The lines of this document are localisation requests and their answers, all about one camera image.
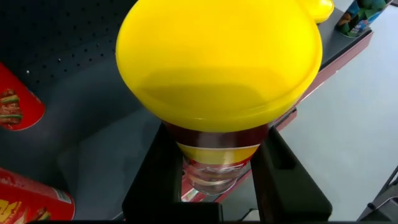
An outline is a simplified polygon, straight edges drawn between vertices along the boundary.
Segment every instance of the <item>yellow lid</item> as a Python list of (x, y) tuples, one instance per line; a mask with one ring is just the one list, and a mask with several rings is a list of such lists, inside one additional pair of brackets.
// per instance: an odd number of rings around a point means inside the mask
[(120, 74), (146, 108), (206, 132), (276, 119), (321, 59), (319, 31), (295, 0), (139, 0), (116, 44)]
[(297, 0), (304, 8), (307, 9), (308, 13), (312, 16), (313, 20), (319, 24), (325, 22), (333, 10), (335, 5), (333, 0)]

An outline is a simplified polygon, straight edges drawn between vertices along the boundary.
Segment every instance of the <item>pegboard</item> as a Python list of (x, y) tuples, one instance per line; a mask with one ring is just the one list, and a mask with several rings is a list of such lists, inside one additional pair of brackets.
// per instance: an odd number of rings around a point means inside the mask
[(60, 153), (142, 109), (114, 55), (119, 27), (134, 3), (0, 1), (0, 62), (46, 105), (33, 127), (0, 129), (0, 167), (65, 189)]
[(0, 1), (0, 62), (32, 91), (106, 57), (135, 1)]

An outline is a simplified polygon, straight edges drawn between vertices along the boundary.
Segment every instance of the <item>yellow label band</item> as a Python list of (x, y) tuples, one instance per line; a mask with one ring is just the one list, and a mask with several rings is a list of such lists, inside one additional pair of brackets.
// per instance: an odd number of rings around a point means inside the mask
[(212, 149), (186, 146), (177, 143), (183, 154), (194, 161), (202, 164), (234, 164), (251, 157), (260, 144), (247, 147)]

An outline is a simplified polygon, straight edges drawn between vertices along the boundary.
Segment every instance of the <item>gray floor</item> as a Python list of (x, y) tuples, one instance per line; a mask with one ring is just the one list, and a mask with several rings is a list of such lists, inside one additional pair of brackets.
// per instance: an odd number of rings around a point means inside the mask
[[(351, 1), (335, 0), (345, 11)], [(356, 220), (398, 165), (398, 7), (371, 25), (370, 46), (298, 108), (282, 136), (333, 205), (330, 220)], [(247, 180), (223, 202), (227, 220), (256, 205)]]

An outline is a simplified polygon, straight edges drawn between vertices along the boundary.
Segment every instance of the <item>red can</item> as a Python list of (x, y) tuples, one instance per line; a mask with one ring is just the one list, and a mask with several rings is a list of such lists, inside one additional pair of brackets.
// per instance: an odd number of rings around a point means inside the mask
[(44, 104), (0, 63), (0, 125), (20, 131), (37, 123), (44, 111)]
[(71, 220), (74, 214), (67, 193), (0, 168), (0, 223)]

